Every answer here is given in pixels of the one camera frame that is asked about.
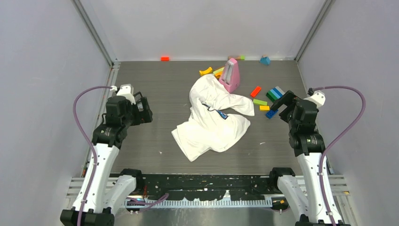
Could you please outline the white t-shirt with daisy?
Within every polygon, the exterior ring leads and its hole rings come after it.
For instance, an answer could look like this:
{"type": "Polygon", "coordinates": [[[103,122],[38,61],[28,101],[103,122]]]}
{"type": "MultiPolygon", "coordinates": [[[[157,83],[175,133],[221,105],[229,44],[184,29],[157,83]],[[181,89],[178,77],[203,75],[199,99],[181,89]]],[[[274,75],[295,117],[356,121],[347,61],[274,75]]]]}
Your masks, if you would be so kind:
{"type": "Polygon", "coordinates": [[[224,152],[236,144],[251,125],[252,100],[230,94],[211,74],[200,77],[189,92],[190,117],[171,132],[189,161],[213,150],[224,152]]]}

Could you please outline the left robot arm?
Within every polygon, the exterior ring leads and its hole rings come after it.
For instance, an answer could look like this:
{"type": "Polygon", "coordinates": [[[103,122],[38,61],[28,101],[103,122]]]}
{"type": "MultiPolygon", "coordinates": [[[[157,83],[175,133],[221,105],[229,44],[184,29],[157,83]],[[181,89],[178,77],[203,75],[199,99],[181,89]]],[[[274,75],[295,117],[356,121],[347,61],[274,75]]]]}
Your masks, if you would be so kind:
{"type": "Polygon", "coordinates": [[[102,122],[93,131],[90,144],[94,150],[80,192],[72,208],[62,210],[60,215],[63,225],[112,226],[127,196],[144,190],[143,176],[137,169],[124,169],[109,191],[106,185],[128,128],[149,122],[152,122],[152,111],[141,92],[131,98],[108,98],[102,122]]]}

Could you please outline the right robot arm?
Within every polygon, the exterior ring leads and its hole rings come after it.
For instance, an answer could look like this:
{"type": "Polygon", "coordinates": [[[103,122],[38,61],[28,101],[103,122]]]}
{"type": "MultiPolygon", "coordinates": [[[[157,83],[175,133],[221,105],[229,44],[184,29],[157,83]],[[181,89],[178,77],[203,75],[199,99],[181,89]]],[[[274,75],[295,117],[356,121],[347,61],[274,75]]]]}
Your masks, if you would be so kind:
{"type": "Polygon", "coordinates": [[[284,195],[297,226],[345,225],[329,183],[325,142],[316,130],[316,118],[324,102],[322,92],[302,99],[287,91],[271,107],[276,111],[282,105],[286,106],[279,116],[288,124],[289,144],[300,164],[306,190],[300,188],[291,168],[274,167],[268,185],[274,193],[284,195]]]}

